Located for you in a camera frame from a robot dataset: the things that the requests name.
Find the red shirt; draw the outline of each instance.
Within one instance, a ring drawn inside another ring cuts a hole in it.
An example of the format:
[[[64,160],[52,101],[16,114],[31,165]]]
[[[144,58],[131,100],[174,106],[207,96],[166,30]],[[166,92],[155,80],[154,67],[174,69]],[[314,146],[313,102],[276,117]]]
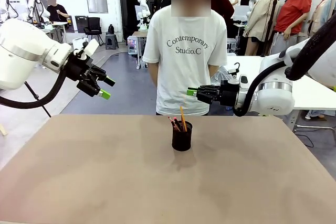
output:
[[[311,0],[287,0],[277,19],[277,25],[275,31],[283,33],[292,23],[294,23],[304,13],[310,11]],[[293,27],[292,34],[298,34],[301,32],[302,23]]]
[[[228,24],[235,12],[229,0],[211,0],[211,9],[224,17],[225,23]]]

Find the pencil holder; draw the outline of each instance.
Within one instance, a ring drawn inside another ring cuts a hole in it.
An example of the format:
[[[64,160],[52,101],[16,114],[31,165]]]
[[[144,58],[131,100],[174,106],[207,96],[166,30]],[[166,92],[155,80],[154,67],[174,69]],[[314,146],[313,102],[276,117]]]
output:
[[[187,125],[187,132],[180,132],[173,129],[172,147],[179,152],[185,152],[191,148],[191,133],[193,125],[190,122],[185,123]]]

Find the black shirt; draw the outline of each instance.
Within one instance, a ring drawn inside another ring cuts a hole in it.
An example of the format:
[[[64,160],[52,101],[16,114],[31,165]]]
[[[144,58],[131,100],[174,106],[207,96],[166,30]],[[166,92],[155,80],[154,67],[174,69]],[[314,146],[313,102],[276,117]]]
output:
[[[59,10],[62,13],[67,13],[62,5],[57,4],[56,6],[49,5],[47,11],[50,12],[50,21],[53,22],[67,22],[67,18],[57,13]]]

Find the office chair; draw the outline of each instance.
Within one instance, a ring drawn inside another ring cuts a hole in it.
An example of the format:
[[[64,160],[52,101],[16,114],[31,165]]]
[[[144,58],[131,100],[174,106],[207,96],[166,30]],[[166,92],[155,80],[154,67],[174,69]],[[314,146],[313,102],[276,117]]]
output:
[[[89,35],[91,35],[91,39],[94,35],[97,35],[99,45],[104,45],[104,41],[100,37],[100,35],[102,34],[100,18],[88,17],[88,26],[84,28],[84,33],[87,35],[87,38],[89,37]]]

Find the floor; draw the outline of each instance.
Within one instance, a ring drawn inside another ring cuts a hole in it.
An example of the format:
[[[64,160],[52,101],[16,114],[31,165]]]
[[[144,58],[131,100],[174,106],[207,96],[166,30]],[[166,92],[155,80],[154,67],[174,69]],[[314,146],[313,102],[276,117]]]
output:
[[[101,67],[108,58],[116,52],[127,51],[125,44],[119,44],[117,50],[105,50],[99,47],[93,55],[93,63]],[[51,89],[57,75],[42,67],[34,69],[28,79],[32,89],[44,97]],[[51,115],[59,114],[79,92],[76,83],[67,79],[55,99],[46,105]],[[16,101],[34,101],[34,98],[25,86],[14,91],[0,91],[2,97]],[[0,169],[24,146],[24,144],[41,128],[49,119],[42,108],[32,110],[18,110],[0,105],[0,124],[3,125],[8,135],[0,134]]]
[[[136,70],[136,59],[122,53],[122,51],[125,51],[125,47],[110,58],[111,51],[105,51],[104,49],[95,54],[96,62],[99,62],[98,65],[104,63],[103,69],[116,81],[113,88],[104,83],[101,84],[103,89],[111,93],[110,100],[91,98],[82,92],[78,93],[76,84],[68,81],[55,101],[47,105],[51,114],[155,114],[156,90],[150,80],[148,70]],[[56,75],[50,71],[38,68],[29,82],[33,87],[36,84],[36,91],[42,96],[43,91],[45,93],[48,91],[48,89],[44,90],[42,86],[49,88],[55,77]],[[29,93],[25,89],[20,89],[15,93],[14,91],[1,93],[1,96],[17,99],[18,97],[29,97]],[[230,116],[232,111],[227,111],[225,107],[216,104],[211,107],[210,115]],[[326,118],[326,122],[306,122],[299,119],[299,124],[336,126],[335,118],[329,116]],[[4,124],[10,132],[6,138],[0,136],[0,168],[47,120],[48,117],[42,109],[35,109],[33,112],[33,110],[22,111],[0,107],[0,123]],[[300,134],[305,134],[311,138],[315,147],[309,148],[309,150],[336,179],[336,145],[331,132],[300,132]],[[306,137],[300,136],[299,138],[305,144],[311,144]]]

